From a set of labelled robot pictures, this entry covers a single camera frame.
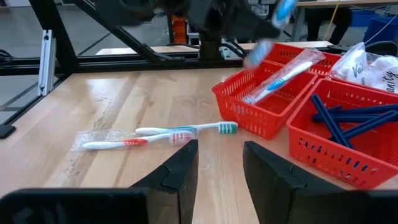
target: person's leg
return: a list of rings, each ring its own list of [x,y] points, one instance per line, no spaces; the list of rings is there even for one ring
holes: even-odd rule
[[[347,32],[353,20],[353,14],[347,7],[337,9],[336,16],[333,23],[336,25],[333,33],[331,34],[329,42],[332,44],[339,44],[344,34]]]
[[[321,9],[305,9],[305,21],[307,22],[307,41],[317,41],[319,28],[322,21],[319,18]]]

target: red and white toothbrush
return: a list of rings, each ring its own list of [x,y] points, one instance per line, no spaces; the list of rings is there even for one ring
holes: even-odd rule
[[[172,144],[184,144],[189,140],[193,139],[193,133],[191,131],[176,131],[172,133],[157,134],[154,136],[145,136],[141,138],[133,138],[122,141],[100,141],[100,142],[86,142],[82,145],[83,149],[100,150],[100,149],[113,149],[116,147],[123,146],[143,146],[150,142],[157,141],[160,139],[168,138]]]

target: table leg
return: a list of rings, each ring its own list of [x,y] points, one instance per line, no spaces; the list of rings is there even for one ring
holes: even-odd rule
[[[292,37],[290,41],[292,42],[300,41],[301,31],[304,26],[304,17],[305,17],[304,8],[297,7],[295,12]]]

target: dark blue stick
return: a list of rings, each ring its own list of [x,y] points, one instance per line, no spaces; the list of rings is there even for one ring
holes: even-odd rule
[[[398,111],[398,104],[393,105],[379,105],[379,106],[368,106],[362,108],[348,109],[348,110],[339,110],[334,111],[333,114],[378,114],[385,113],[388,111]]]
[[[323,120],[326,122],[326,125],[328,126],[331,135],[334,137],[334,139],[336,139],[336,142],[346,147],[353,148],[351,143],[344,138],[342,130],[335,123],[329,111],[323,105],[321,98],[318,95],[314,94],[311,96],[311,100],[315,105],[315,107],[317,108],[320,115],[322,116]]]
[[[392,121],[394,119],[397,119],[398,117],[398,112],[396,111],[389,111],[387,113],[381,114],[377,117],[374,117],[372,119],[367,120],[366,122],[363,122],[362,124],[359,124],[345,132],[343,132],[343,136],[346,139],[350,139],[352,137],[355,137],[359,134],[365,133],[366,131],[370,131],[382,124],[385,124],[389,121]]]
[[[329,108],[328,111],[329,111],[330,114],[333,114],[333,113],[335,113],[336,111],[339,111],[340,109],[341,109],[341,105],[339,105],[339,106],[334,106],[334,107],[332,107],[332,108]],[[317,113],[317,114],[313,115],[313,116],[312,116],[312,121],[314,121],[314,122],[322,122],[323,119],[322,119],[321,114],[320,114],[320,113]]]
[[[362,123],[369,121],[372,118],[377,118],[380,116],[379,114],[332,114],[331,117],[335,120],[337,123]],[[323,122],[323,119],[321,117],[316,117],[315,119],[313,118],[314,122]]]

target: black mount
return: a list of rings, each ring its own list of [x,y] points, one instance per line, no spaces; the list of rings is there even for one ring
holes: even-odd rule
[[[398,191],[345,191],[249,141],[243,168],[261,224],[398,223]]]
[[[0,200],[1,223],[192,222],[198,141],[128,189],[24,189]]]

